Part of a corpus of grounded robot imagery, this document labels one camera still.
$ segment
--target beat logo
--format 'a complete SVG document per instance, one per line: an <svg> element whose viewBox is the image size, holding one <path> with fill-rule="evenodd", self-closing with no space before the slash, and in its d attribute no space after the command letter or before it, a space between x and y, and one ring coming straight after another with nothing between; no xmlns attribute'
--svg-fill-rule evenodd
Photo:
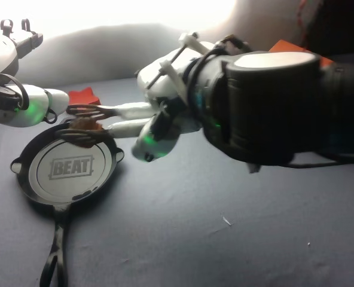
<svg viewBox="0 0 354 287"><path fill-rule="evenodd" d="M93 173L92 155L80 157L54 158L51 161L50 180L62 178L77 178L79 176L90 176Z"/></svg>

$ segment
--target orange object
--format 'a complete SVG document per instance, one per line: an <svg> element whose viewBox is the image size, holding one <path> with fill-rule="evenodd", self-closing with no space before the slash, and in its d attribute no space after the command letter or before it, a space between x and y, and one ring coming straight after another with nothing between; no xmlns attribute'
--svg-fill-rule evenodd
<svg viewBox="0 0 354 287"><path fill-rule="evenodd" d="M297 45L291 44L286 42L285 40L279 40L277 44L275 44L271 49L270 52L310 52L304 48L301 48ZM321 66L327 66L333 63L332 60L321 57Z"/></svg>
<svg viewBox="0 0 354 287"><path fill-rule="evenodd" d="M82 91L70 91L68 96L70 105L74 105L76 103L101 105L100 99L94 95L91 87L87 87Z"/></svg>

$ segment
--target black frying pan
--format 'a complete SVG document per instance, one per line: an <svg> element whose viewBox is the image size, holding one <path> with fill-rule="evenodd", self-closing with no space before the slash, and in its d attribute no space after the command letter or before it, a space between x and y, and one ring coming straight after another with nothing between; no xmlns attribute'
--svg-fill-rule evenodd
<svg viewBox="0 0 354 287"><path fill-rule="evenodd" d="M70 206L100 190L124 157L113 138L87 149L55 137L67 128L63 123L42 132L11 163L24 194L54 210L54 239L40 287L50 286L56 264L58 286L68 285L63 238Z"/></svg>

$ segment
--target bright light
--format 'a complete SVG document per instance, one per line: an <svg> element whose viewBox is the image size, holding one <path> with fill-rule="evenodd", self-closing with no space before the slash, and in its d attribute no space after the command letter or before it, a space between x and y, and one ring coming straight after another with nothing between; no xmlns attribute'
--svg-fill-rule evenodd
<svg viewBox="0 0 354 287"><path fill-rule="evenodd" d="M162 23L183 30L205 30L228 19L235 0L4 0L0 20L14 21L20 29L28 18L32 30L45 38L89 29L136 23Z"/></svg>

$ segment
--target gray table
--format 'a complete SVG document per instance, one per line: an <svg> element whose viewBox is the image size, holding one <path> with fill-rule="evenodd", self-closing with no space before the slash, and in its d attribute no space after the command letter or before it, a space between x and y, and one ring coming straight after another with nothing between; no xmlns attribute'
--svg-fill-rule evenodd
<svg viewBox="0 0 354 287"><path fill-rule="evenodd" d="M133 79L64 90L87 86L105 105L142 100ZM0 125L1 287L38 286L50 251L53 220L9 170L48 127ZM114 184L72 217L69 286L354 286L354 166L250 175L201 132L148 164L131 156L134 141L117 141Z"/></svg>

